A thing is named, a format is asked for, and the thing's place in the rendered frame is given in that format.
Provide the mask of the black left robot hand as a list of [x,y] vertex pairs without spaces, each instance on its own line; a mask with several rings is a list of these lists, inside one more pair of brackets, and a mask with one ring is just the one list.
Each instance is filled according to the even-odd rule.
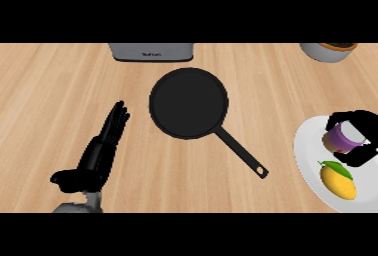
[[61,170],[51,177],[51,182],[59,186],[64,193],[95,193],[102,190],[129,118],[124,102],[118,101],[108,114],[101,133],[89,142],[77,168]]

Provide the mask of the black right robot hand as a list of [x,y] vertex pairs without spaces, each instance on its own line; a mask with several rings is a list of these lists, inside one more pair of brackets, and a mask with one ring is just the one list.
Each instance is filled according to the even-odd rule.
[[330,131],[343,121],[352,123],[369,144],[355,147],[349,153],[334,152],[334,156],[350,167],[361,167],[378,155],[378,115],[367,110],[334,112],[325,130]]

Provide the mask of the purple can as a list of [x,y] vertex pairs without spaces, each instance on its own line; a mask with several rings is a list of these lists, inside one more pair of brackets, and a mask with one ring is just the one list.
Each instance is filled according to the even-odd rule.
[[371,143],[365,135],[365,125],[352,120],[328,122],[322,142],[331,153],[347,154],[358,146]]

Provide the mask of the white plate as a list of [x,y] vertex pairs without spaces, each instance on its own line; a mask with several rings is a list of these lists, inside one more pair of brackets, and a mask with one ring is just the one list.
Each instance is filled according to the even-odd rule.
[[322,142],[327,122],[327,116],[315,116],[302,123],[296,132],[294,155],[302,176],[318,197],[334,210],[378,213],[378,156],[361,167],[343,165],[352,174],[358,190],[353,200],[341,199],[322,183],[321,162],[338,161]]

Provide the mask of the black frying pan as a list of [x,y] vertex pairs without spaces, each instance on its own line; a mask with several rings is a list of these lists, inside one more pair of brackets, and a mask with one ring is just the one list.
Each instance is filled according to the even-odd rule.
[[228,91],[209,71],[180,68],[157,81],[149,95],[149,113],[157,127],[172,137],[185,140],[216,134],[265,179],[269,170],[222,127],[228,107]]

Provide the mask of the yellow mango with leaf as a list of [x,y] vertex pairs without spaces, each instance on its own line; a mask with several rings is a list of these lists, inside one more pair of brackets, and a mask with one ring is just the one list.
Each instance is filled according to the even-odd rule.
[[353,200],[358,195],[353,176],[344,166],[336,161],[321,162],[321,180],[330,192],[344,200]]

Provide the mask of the grey toaster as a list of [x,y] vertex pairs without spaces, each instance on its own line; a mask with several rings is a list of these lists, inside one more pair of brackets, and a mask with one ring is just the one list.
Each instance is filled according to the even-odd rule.
[[182,62],[194,58],[192,43],[110,43],[113,57],[130,62]]

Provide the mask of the white plant pot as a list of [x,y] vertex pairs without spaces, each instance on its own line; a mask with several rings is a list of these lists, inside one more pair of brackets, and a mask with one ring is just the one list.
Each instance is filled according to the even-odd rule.
[[356,43],[302,43],[306,55],[325,63],[337,63],[346,59],[358,47]]

